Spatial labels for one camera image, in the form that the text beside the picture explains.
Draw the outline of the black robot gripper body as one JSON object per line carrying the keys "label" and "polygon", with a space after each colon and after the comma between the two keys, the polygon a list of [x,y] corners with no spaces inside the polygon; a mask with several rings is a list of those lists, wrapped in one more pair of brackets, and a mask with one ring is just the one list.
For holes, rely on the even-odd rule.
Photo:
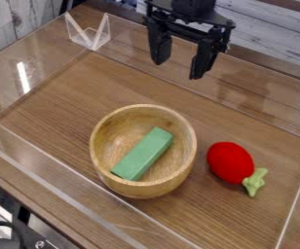
{"label": "black robot gripper body", "polygon": [[215,11],[216,0],[144,0],[145,18],[152,14],[162,14],[171,36],[196,43],[212,27],[222,30],[218,51],[227,50],[228,38],[235,23]]}

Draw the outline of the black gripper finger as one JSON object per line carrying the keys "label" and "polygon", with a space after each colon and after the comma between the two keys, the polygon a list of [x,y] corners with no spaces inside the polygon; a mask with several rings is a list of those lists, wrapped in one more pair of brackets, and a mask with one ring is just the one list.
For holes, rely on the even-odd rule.
{"label": "black gripper finger", "polygon": [[222,30],[212,27],[207,35],[199,40],[196,54],[191,59],[188,79],[196,80],[211,69],[218,55],[218,42],[222,39]]}
{"label": "black gripper finger", "polygon": [[145,18],[145,27],[151,59],[156,65],[160,65],[168,60],[172,47],[166,17],[162,14],[152,14]]}

